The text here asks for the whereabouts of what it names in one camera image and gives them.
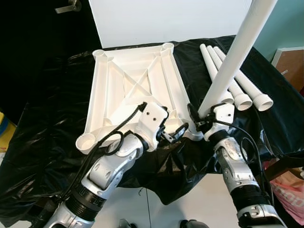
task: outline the black tablecloth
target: black tablecloth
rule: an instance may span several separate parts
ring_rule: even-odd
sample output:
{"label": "black tablecloth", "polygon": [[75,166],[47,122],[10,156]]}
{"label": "black tablecloth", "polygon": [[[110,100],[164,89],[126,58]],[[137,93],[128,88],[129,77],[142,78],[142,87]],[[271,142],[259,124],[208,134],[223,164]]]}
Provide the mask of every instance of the black tablecloth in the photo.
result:
{"label": "black tablecloth", "polygon": [[[196,108],[211,83],[199,45],[219,46],[227,52],[232,41],[233,37],[221,37],[174,42],[174,57]],[[75,148],[75,141],[84,132],[94,64],[90,52],[45,63],[0,166],[0,222],[5,226],[26,219],[42,197],[60,194],[80,167],[84,155]],[[242,70],[269,94],[274,106],[262,113],[253,107],[236,111],[234,124],[254,137],[263,160],[303,153],[303,98],[255,49]],[[238,141],[243,137],[235,129],[230,133]],[[246,149],[253,157],[252,149]],[[124,175],[120,186],[147,187],[168,204],[186,194],[208,172],[220,172],[211,145],[182,138],[146,153]]]}

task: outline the white pvc pipe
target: white pvc pipe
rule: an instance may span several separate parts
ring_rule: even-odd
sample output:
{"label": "white pvc pipe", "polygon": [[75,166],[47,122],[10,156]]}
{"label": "white pvc pipe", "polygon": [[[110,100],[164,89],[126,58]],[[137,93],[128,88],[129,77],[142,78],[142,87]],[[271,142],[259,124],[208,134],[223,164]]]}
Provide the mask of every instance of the white pvc pipe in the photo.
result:
{"label": "white pvc pipe", "polygon": [[[214,47],[214,51],[218,57],[224,61],[225,54],[218,47]],[[265,111],[273,105],[273,100],[267,95],[263,94],[256,86],[253,84],[241,70],[238,70],[235,76],[237,82],[242,86],[242,88],[249,94],[255,107],[260,111]]]}
{"label": "white pvc pipe", "polygon": [[[211,78],[211,81],[214,81],[214,79],[215,79],[215,77],[218,73],[218,70],[213,63],[213,61],[212,61],[212,59],[211,59],[211,57],[210,57],[210,55],[209,55],[209,53],[206,49],[206,46],[204,44],[201,44],[199,48],[200,48],[200,51],[203,55],[207,70],[208,70],[210,78]],[[223,96],[221,97],[220,101],[224,102],[224,103],[233,104],[234,99],[233,99],[232,94],[226,90],[225,93],[223,94]]]}
{"label": "white pvc pipe", "polygon": [[227,57],[199,107],[200,118],[204,118],[212,106],[220,103],[222,95],[240,69],[276,2],[277,0],[252,1]]}
{"label": "white pvc pipe", "polygon": [[[222,60],[218,57],[218,55],[215,53],[215,51],[210,45],[207,46],[207,50],[217,69],[220,69],[220,66],[222,65]],[[247,94],[244,94],[243,90],[239,87],[235,80],[232,80],[228,90],[233,95],[234,105],[238,110],[244,111],[251,107],[252,100]]]}

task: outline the white plastic tray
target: white plastic tray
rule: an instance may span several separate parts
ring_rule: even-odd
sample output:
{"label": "white plastic tray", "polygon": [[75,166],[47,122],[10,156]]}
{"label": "white plastic tray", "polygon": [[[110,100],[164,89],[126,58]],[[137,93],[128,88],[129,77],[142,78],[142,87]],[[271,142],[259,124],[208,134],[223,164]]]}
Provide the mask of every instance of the white plastic tray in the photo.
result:
{"label": "white plastic tray", "polygon": [[[92,91],[85,132],[76,141],[77,148],[88,153],[93,145],[125,120],[142,102],[156,102],[168,108],[165,122],[167,133],[173,133],[183,123],[189,123],[184,134],[199,141],[203,135],[197,132],[189,117],[189,99],[173,57],[174,45],[96,50]],[[141,112],[121,131],[133,131]],[[109,138],[109,144],[115,137]]]}

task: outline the white wall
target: white wall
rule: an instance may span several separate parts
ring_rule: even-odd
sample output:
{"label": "white wall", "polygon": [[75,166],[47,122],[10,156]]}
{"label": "white wall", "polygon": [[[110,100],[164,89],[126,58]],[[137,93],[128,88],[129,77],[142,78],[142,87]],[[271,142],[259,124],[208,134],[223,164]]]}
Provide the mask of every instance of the white wall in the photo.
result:
{"label": "white wall", "polygon": [[105,48],[237,33],[251,0],[89,0]]}

